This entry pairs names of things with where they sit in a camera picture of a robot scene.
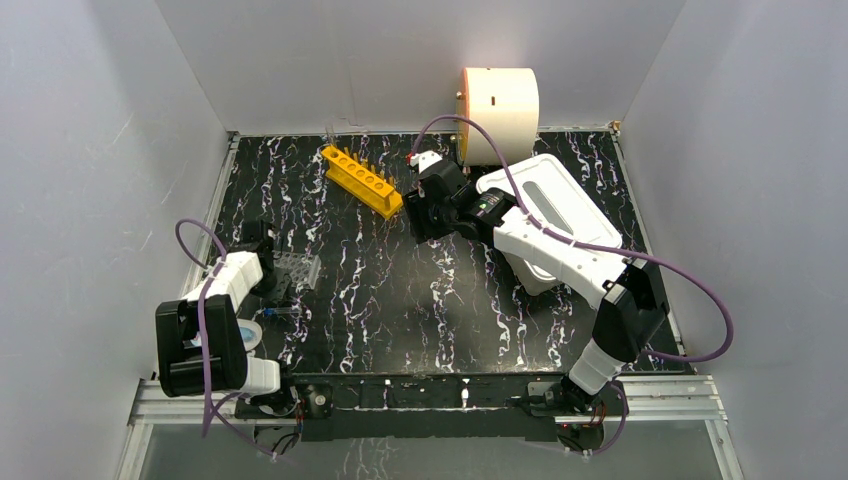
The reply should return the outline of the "white bin lid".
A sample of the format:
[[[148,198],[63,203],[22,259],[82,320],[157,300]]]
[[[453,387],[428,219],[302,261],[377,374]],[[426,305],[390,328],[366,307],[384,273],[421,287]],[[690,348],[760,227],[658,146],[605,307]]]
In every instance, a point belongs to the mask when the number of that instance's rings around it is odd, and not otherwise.
[[[536,155],[476,181],[480,193],[499,188],[512,194],[514,187],[533,217],[569,241],[622,246],[619,231],[555,156]]]

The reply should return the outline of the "yellow test tube rack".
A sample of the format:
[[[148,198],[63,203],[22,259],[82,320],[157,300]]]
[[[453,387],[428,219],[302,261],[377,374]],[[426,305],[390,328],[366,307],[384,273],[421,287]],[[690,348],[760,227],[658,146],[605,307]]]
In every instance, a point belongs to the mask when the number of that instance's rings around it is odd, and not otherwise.
[[[393,177],[377,172],[374,166],[333,145],[324,147],[320,153],[329,164],[326,176],[338,186],[384,219],[400,211],[403,198]]]

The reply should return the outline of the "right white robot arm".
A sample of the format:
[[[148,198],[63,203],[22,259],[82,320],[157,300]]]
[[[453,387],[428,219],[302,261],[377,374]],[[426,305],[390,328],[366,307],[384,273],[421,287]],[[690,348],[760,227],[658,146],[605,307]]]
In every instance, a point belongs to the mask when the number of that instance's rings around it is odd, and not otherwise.
[[[591,339],[563,380],[565,405],[590,413],[668,314],[657,261],[623,250],[618,230],[550,154],[475,182],[432,151],[409,164],[418,186],[404,202],[417,242],[453,233],[480,242],[542,270],[595,310]]]

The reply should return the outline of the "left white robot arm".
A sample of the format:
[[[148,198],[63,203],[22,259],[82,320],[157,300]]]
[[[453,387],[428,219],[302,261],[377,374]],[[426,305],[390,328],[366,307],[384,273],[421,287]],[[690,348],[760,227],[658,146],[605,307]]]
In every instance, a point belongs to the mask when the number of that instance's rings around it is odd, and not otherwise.
[[[160,385],[169,397],[233,391],[260,396],[275,416],[294,411],[297,387],[281,379],[275,360],[250,357],[237,314],[250,297],[275,299],[288,276],[275,265],[274,227],[247,221],[197,287],[155,312]]]

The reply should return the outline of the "clear well plate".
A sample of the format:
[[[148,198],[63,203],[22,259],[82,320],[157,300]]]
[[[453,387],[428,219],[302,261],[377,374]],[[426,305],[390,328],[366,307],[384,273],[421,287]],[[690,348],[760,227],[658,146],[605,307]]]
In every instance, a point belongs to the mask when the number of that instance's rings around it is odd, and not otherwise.
[[[275,253],[274,264],[278,270],[290,277],[292,284],[297,288],[316,288],[322,265],[318,256],[281,251]]]

